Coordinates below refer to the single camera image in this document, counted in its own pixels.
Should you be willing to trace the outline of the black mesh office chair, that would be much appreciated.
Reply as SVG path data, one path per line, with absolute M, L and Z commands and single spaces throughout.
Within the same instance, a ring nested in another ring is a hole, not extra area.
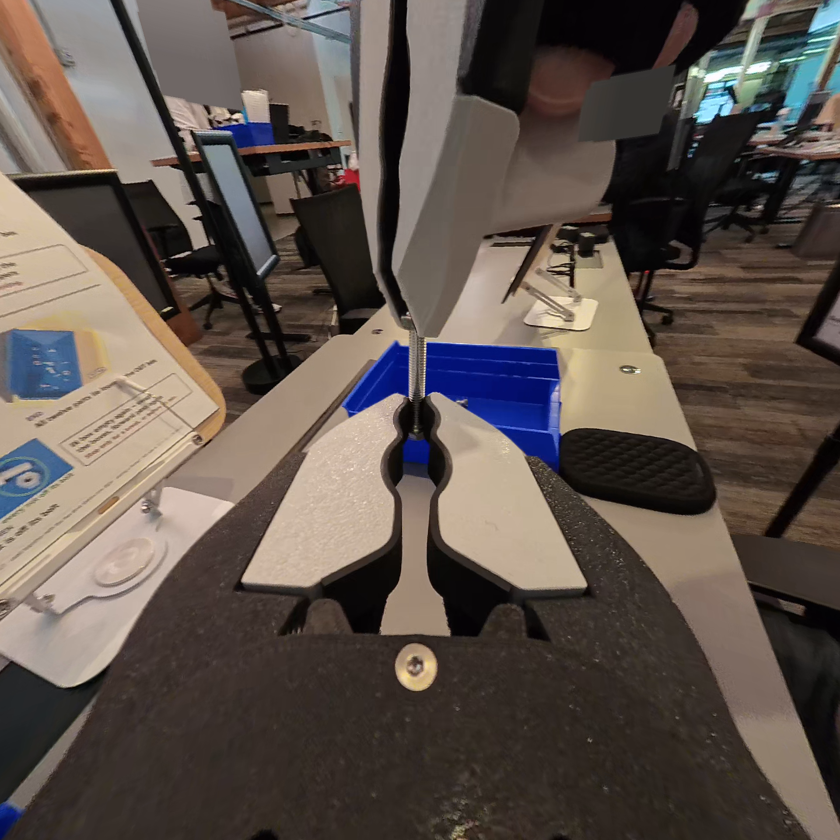
M 339 332 L 358 332 L 385 300 L 372 267 L 357 185 L 295 198 L 290 205 L 331 290 Z

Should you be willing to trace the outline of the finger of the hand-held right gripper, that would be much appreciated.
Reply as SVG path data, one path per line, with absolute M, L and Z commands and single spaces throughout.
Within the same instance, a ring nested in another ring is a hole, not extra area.
M 406 14 L 405 1 L 361 1 L 350 6 L 353 129 L 364 224 L 374 277 L 397 322 L 408 314 L 392 267 L 410 98 Z
M 405 31 L 392 273 L 416 333 L 436 337 L 490 231 L 518 140 L 520 6 L 407 2 Z

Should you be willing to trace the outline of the person's dark trousers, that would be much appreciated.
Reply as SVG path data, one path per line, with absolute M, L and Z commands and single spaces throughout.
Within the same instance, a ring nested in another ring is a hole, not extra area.
M 835 812 L 839 812 L 839 645 L 824 628 L 756 596 L 766 634 Z

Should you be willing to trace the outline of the wooden top desk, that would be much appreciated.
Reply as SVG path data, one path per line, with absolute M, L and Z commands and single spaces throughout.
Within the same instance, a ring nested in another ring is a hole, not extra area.
M 766 235 L 770 227 L 775 224 L 795 224 L 798 218 L 787 220 L 781 218 L 781 208 L 800 165 L 806 162 L 838 161 L 839 139 L 838 135 L 830 135 L 829 140 L 820 142 L 800 143 L 781 148 L 779 145 L 761 145 L 756 147 L 754 156 L 761 158 L 780 160 L 779 177 L 764 204 L 759 216 L 759 233 Z
M 349 140 L 315 140 L 295 143 L 274 143 L 268 145 L 251 145 L 238 147 L 231 132 L 211 130 L 203 132 L 210 140 L 231 141 L 233 151 L 239 154 L 246 173 L 254 177 L 292 174 L 305 175 L 310 194 L 318 195 L 323 192 L 318 178 L 312 174 L 316 170 L 330 166 L 341 166 L 342 152 L 350 149 Z M 212 189 L 201 155 L 198 153 L 197 142 L 194 152 L 187 152 L 192 171 L 197 183 L 202 187 L 206 197 L 212 197 Z M 187 186 L 194 194 L 193 185 L 183 171 L 182 162 L 176 155 L 153 159 L 151 165 L 155 169 L 171 168 L 184 174 Z

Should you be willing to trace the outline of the brown wooden beam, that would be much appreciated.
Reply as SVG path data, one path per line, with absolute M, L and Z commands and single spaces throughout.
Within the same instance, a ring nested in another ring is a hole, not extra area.
M 108 1 L 2 1 L 2 172 L 117 171 L 153 180 L 195 245 L 207 239 Z

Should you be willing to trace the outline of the person's right hand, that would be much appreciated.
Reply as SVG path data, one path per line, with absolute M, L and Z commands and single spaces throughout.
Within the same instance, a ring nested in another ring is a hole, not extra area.
M 684 2 L 670 27 L 653 69 L 674 64 L 697 30 L 699 13 Z M 528 107 L 546 118 L 578 113 L 593 84 L 616 73 L 616 65 L 600 53 L 572 45 L 541 46 L 532 63 Z

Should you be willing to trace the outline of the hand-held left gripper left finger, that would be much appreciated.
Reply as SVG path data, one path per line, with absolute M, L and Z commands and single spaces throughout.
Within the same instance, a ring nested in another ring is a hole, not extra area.
M 318 597 L 398 541 L 405 397 L 387 396 L 310 445 L 241 578 L 244 589 Z

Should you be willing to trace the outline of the long silver hex bolt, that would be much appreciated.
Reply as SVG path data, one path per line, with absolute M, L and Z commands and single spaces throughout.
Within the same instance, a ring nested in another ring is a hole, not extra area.
M 427 340 L 417 332 L 409 313 L 402 315 L 401 324 L 408 332 L 408 399 L 412 408 L 412 428 L 423 426 L 423 410 L 427 380 Z

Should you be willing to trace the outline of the black framed panel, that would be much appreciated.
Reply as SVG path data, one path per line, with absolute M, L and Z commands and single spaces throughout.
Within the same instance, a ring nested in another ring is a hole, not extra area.
M 17 173 L 9 177 L 79 245 L 120 268 L 163 320 L 180 313 L 161 260 L 116 171 Z

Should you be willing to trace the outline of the framed marker sign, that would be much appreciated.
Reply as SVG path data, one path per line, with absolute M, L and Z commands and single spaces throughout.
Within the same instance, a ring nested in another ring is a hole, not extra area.
M 839 365 L 839 259 L 817 294 L 795 343 Z

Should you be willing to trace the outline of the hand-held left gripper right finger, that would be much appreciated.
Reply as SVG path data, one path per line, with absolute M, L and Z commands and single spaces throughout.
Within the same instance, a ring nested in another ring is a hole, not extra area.
M 441 393 L 427 397 L 429 546 L 514 602 L 587 583 L 519 446 Z

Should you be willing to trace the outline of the black easel with screen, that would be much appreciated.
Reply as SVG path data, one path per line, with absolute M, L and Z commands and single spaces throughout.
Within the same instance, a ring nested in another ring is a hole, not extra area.
M 279 256 L 250 187 L 235 139 L 225 131 L 192 132 L 209 184 L 206 190 L 198 178 L 192 155 L 175 127 L 124 3 L 111 1 L 110 6 L 175 152 L 176 162 L 222 256 L 230 285 L 257 344 L 260 358 L 243 370 L 243 384 L 248 393 L 264 396 L 294 372 L 301 360 L 287 350 L 286 337 L 267 290 L 266 279 L 277 267 Z

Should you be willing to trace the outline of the grey trash bin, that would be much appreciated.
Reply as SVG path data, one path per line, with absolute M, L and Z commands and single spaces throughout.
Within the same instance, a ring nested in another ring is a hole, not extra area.
M 836 260 L 839 257 L 839 202 L 814 205 L 791 247 L 800 259 Z

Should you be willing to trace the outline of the black desk power box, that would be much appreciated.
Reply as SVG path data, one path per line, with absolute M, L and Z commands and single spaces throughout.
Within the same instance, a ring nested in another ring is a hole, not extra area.
M 587 259 L 595 257 L 595 249 L 603 244 L 605 234 L 600 228 L 564 224 L 557 227 L 550 247 L 549 273 L 570 275 Z

